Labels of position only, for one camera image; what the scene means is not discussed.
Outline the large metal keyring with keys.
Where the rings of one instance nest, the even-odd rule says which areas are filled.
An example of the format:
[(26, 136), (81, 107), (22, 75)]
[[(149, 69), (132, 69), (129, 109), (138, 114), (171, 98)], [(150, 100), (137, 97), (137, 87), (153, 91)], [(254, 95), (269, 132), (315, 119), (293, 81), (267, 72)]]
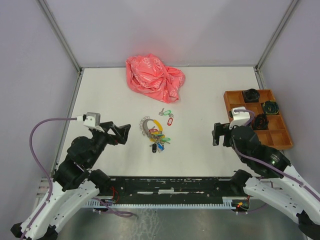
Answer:
[(150, 140), (153, 153), (163, 152), (165, 144), (169, 145), (171, 143), (171, 138), (164, 134), (162, 125), (156, 119), (145, 116), (140, 120), (139, 128), (142, 135)]

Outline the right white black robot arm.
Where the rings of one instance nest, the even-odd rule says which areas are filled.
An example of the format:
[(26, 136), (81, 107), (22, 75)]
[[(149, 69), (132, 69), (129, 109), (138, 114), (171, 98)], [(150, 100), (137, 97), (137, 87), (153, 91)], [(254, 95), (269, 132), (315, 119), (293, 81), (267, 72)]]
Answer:
[(261, 177), (271, 180), (281, 190), (263, 184), (244, 170), (237, 170), (229, 189), (240, 196), (255, 197), (277, 209), (298, 225), (299, 230), (312, 240), (320, 238), (320, 194), (297, 172), (279, 150), (264, 145), (249, 126), (215, 123), (213, 145), (224, 137), (223, 146), (231, 147), (240, 161)]

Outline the red tag key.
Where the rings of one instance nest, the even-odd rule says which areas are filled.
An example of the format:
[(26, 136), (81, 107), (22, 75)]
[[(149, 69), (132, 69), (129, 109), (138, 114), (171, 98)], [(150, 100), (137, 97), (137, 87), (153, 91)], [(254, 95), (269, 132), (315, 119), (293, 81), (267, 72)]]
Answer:
[(173, 113), (170, 113), (168, 115), (168, 121), (167, 121), (167, 125), (168, 126), (171, 126), (173, 124), (173, 121), (174, 121), (174, 114)]

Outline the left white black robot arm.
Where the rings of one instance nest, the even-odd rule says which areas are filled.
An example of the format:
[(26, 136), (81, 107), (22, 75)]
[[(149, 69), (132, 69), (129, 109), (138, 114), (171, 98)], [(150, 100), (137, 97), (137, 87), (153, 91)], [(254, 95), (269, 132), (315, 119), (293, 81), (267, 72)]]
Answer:
[(49, 189), (33, 213), (23, 222), (14, 224), (10, 231), (20, 240), (55, 240), (66, 223), (97, 195), (111, 189), (110, 177), (93, 166), (107, 145), (126, 144), (130, 124), (116, 126), (112, 121), (84, 121), (91, 138), (79, 136), (67, 149), (65, 160), (59, 165)]

